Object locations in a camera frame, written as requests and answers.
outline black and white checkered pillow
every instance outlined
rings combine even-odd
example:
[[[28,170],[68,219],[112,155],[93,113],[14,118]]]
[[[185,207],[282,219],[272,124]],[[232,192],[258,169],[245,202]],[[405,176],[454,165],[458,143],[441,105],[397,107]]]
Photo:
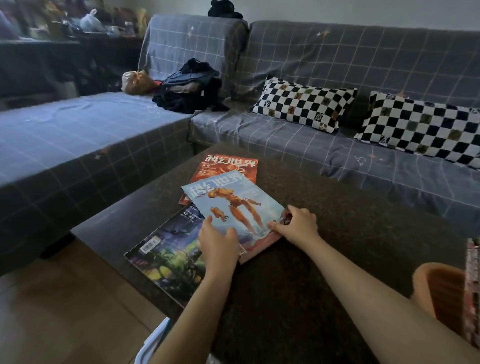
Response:
[[[355,139],[480,168],[480,109],[374,91],[367,116]]]
[[[262,96],[251,111],[333,133],[356,94],[356,88],[302,86],[272,77],[265,81]]]

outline robot illustration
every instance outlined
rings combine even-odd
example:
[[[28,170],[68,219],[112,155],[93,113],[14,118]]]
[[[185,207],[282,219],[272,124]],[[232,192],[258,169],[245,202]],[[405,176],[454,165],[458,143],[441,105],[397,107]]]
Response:
[[[210,192],[207,193],[208,197],[210,198],[224,198],[226,199],[230,205],[228,206],[230,209],[230,212],[232,213],[233,217],[241,222],[245,227],[254,235],[258,235],[251,223],[248,221],[248,219],[245,217],[245,215],[240,211],[239,207],[240,206],[245,206],[245,208],[252,214],[253,219],[255,222],[260,226],[262,229],[264,228],[264,224],[262,223],[262,218],[258,214],[258,212],[255,210],[253,205],[261,206],[261,203],[253,201],[249,198],[240,198],[238,196],[235,196],[234,190],[228,190],[226,188],[216,188],[214,190],[211,190]],[[216,218],[220,218],[223,222],[223,218],[221,217],[222,215],[225,216],[223,211],[221,211],[217,207],[211,208],[213,214],[215,215]]]
[[[227,218],[230,217],[225,215],[225,213],[222,210],[220,210],[218,207],[212,207],[210,211],[215,215],[216,218],[219,218],[223,222],[226,222]]]

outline table surface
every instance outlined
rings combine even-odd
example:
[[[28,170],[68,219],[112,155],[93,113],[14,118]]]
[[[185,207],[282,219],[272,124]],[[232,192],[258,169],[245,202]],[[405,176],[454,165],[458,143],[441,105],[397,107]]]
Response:
[[[406,297],[420,264],[464,266],[465,242],[439,217],[217,144],[72,230],[173,320],[182,308],[124,254],[180,210],[180,187],[207,154],[258,158],[258,186],[314,212],[327,242]],[[212,352],[225,363],[376,362],[321,273],[284,239],[237,267]]]

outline sofa backrest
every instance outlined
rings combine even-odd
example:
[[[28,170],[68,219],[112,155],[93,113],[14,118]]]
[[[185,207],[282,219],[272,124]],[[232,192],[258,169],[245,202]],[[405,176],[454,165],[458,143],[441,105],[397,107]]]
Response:
[[[254,101],[267,75],[303,85],[359,89],[361,120],[373,90],[480,107],[480,32],[259,21],[240,55],[234,98]]]
[[[158,14],[148,24],[138,69],[163,81],[196,58],[220,72],[220,94],[229,97],[238,56],[247,39],[248,25],[243,20]]]

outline floor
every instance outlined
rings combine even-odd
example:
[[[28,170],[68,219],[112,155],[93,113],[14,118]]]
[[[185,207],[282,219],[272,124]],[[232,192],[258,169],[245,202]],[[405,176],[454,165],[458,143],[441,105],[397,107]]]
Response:
[[[0,277],[2,364],[130,364],[165,315],[80,241]]]

